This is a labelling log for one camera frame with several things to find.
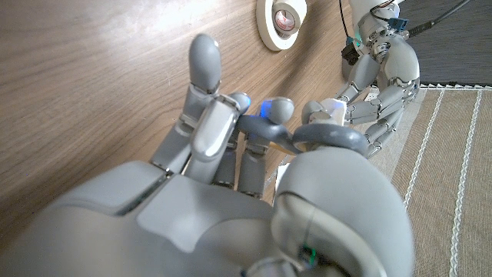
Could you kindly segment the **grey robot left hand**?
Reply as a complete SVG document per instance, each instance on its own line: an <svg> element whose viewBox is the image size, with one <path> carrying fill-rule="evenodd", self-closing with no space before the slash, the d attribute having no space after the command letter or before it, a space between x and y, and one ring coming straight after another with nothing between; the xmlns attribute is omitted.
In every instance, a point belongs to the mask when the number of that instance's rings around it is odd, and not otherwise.
<svg viewBox="0 0 492 277"><path fill-rule="evenodd" d="M419 92L420 66L414 49L389 24L360 22L359 31L368 52L335 98L347 104L346 123L371 123L364 132L370 158L397 131L404 109Z"/></svg>

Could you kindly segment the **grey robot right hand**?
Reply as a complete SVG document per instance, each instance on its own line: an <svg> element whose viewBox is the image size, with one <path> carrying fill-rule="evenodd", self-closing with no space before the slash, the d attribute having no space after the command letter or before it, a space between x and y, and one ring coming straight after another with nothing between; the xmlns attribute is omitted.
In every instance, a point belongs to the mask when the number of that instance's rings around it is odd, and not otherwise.
<svg viewBox="0 0 492 277"><path fill-rule="evenodd" d="M117 166L45 208L1 257L3 276L410 276L402 199L344 127L346 104L247 113L222 95L221 53L189 48L183 112L150 162Z"/></svg>

